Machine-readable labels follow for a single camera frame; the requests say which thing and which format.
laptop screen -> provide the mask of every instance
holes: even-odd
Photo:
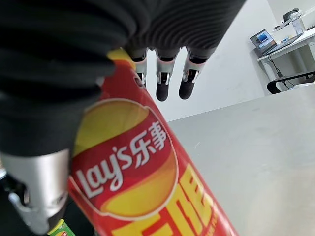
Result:
[[[264,53],[277,45],[277,43],[265,29],[251,37],[251,41],[256,46],[256,48],[261,51],[261,53]]]

laptop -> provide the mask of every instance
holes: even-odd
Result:
[[[264,29],[261,32],[257,33],[256,35],[254,35],[253,37],[251,37],[251,41],[256,46],[256,48],[263,54],[263,56],[266,56],[281,48],[290,45],[295,40],[297,40],[301,35],[302,34],[299,34],[291,39],[288,39],[285,42],[282,42],[281,44],[277,44],[275,40],[271,37],[271,35],[267,32],[267,30]]]

gray table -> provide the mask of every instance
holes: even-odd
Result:
[[[241,236],[315,235],[315,85],[170,126]]]

black cable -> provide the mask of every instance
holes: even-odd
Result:
[[[284,84],[284,86],[286,86],[288,90],[290,90],[290,88],[286,85],[285,81],[282,81],[282,83]]]
[[[277,68],[277,66],[276,66],[276,64],[274,63],[274,61],[272,60],[270,54],[268,54],[268,59],[269,59],[269,61],[271,61],[272,64],[274,65],[274,67],[275,67],[275,69],[276,69],[276,71],[277,71],[278,76],[279,76],[279,77],[283,77],[283,76],[284,76],[283,73]]]
[[[295,86],[295,85],[294,85],[293,83],[291,83],[289,80],[288,80],[288,83],[291,84],[291,85],[293,85],[293,86]]]

black chair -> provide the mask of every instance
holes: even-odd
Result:
[[[311,83],[311,82],[314,82],[314,79],[315,79],[315,71],[308,71],[308,72],[303,72],[303,73],[299,73],[299,74],[295,74],[295,75],[291,75],[291,76],[283,76],[283,77],[279,77],[271,82],[268,83],[267,85],[267,89],[269,92],[271,92],[272,94],[276,94],[276,93],[279,93],[281,92],[276,84],[278,82],[285,82],[285,81],[288,81],[288,80],[293,80],[293,79],[297,79],[297,78],[300,78],[300,77],[305,77],[306,80],[303,82],[303,83]]]

